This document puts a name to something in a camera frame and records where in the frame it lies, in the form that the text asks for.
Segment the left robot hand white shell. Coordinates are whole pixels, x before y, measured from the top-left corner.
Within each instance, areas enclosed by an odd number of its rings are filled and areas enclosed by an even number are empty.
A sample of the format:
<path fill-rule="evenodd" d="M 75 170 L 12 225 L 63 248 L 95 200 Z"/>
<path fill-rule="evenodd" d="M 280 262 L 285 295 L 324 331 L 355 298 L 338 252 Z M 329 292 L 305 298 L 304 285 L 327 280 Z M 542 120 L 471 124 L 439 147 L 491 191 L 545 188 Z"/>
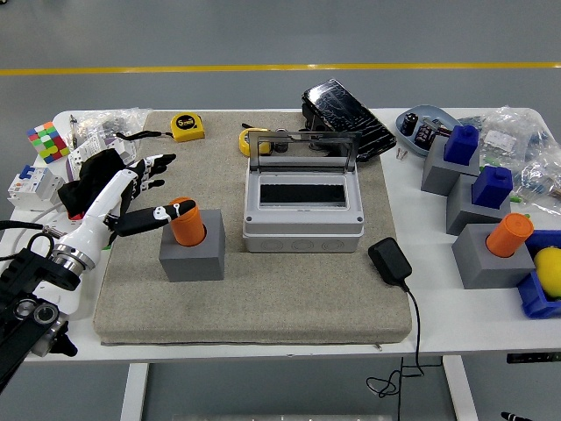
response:
<path fill-rule="evenodd" d="M 162 184 L 150 179 L 167 170 L 176 155 L 149 156 L 116 172 L 89 206 L 81 225 L 62 236 L 53 247 L 52 260 L 64 265 L 92 269 L 99 262 L 101 251 L 116 237 L 149 232 L 187 214 L 195 201 L 161 205 L 128 212 L 131 201 L 140 193 Z"/>

